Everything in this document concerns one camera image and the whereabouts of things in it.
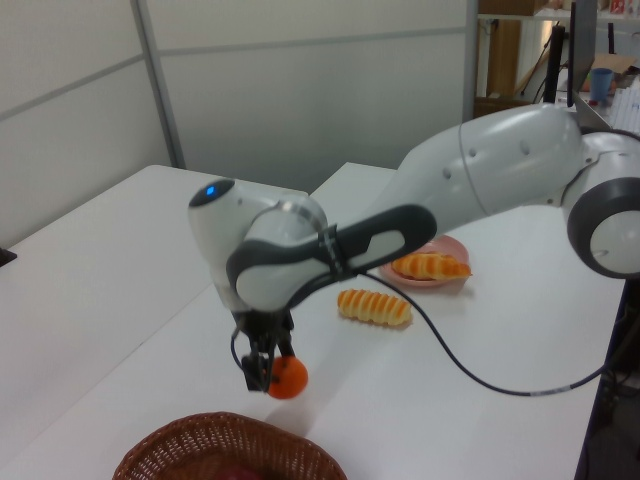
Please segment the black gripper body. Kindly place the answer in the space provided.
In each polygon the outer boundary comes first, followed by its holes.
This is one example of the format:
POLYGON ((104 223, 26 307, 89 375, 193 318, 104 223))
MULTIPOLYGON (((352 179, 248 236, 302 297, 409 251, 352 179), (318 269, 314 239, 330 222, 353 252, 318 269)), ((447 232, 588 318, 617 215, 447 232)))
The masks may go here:
POLYGON ((270 345, 277 348, 280 339, 291 340, 294 322, 288 309, 275 312, 250 310, 235 313, 235 322, 239 330, 248 338, 250 348, 257 346, 266 349, 270 345))

